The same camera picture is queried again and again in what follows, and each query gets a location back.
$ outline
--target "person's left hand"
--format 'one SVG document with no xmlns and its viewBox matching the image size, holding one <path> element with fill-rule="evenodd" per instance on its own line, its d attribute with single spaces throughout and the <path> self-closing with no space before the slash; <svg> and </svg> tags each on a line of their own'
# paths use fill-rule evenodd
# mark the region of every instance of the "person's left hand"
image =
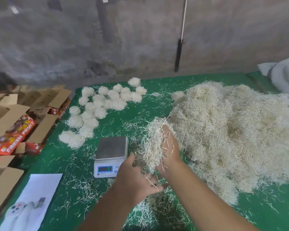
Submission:
<svg viewBox="0 0 289 231">
<path fill-rule="evenodd" d="M 130 156 L 121 164 L 115 182 L 112 185 L 119 195 L 123 196 L 131 206 L 136 206 L 148 195 L 161 192 L 168 187 L 165 185 L 155 185 L 156 176 L 151 174 L 142 174 L 141 167 L 133 167 L 135 155 L 131 152 Z"/>
</svg>

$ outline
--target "paper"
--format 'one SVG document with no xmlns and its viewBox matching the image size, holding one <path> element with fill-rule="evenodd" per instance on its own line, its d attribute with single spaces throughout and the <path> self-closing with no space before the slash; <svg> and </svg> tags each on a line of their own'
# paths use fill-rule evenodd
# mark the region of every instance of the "paper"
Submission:
<svg viewBox="0 0 289 231">
<path fill-rule="evenodd" d="M 61 177 L 62 173 L 31 174 L 15 206 L 6 212 L 0 231 L 37 231 Z"/>
</svg>

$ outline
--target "forearm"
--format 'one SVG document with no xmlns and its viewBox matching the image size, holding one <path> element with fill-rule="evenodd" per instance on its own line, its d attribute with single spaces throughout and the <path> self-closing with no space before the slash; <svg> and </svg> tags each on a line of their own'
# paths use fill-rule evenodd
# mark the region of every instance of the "forearm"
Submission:
<svg viewBox="0 0 289 231">
<path fill-rule="evenodd" d="M 119 231 L 132 208 L 133 205 L 124 195 L 110 188 L 87 215 L 78 231 Z"/>
<path fill-rule="evenodd" d="M 219 198 L 183 161 L 168 166 L 164 177 L 200 231 L 258 230 Z"/>
</svg>

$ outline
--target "white cord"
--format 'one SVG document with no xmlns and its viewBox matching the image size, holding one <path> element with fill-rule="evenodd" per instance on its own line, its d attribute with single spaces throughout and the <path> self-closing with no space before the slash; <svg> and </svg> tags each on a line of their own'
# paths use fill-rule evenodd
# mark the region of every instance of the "white cord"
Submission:
<svg viewBox="0 0 289 231">
<path fill-rule="evenodd" d="M 183 41 L 183 32 L 184 32 L 184 24 L 185 24 L 186 7 L 187 7 L 187 0 L 185 0 L 184 15 L 183 15 L 183 24 L 182 24 L 182 34 L 181 34 L 181 42 Z"/>
</svg>

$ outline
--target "hand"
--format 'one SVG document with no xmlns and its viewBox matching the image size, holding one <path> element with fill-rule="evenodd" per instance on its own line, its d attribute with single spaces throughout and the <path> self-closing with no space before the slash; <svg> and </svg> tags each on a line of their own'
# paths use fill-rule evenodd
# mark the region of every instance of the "hand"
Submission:
<svg viewBox="0 0 289 231">
<path fill-rule="evenodd" d="M 162 163 L 156 167 L 156 170 L 161 175 L 167 171 L 168 167 L 171 167 L 171 165 L 182 161 L 177 139 L 173 136 L 168 126 L 163 125 L 162 130 L 164 132 L 164 138 L 161 144 L 161 148 L 163 149 L 164 159 Z"/>
<path fill-rule="evenodd" d="M 133 167 L 135 155 L 130 156 L 121 164 L 116 180 L 112 186 L 114 190 L 123 196 L 132 207 L 143 201 L 148 195 L 161 192 L 168 185 L 155 185 L 157 178 L 151 174 L 142 174 L 141 167 Z"/>
</svg>

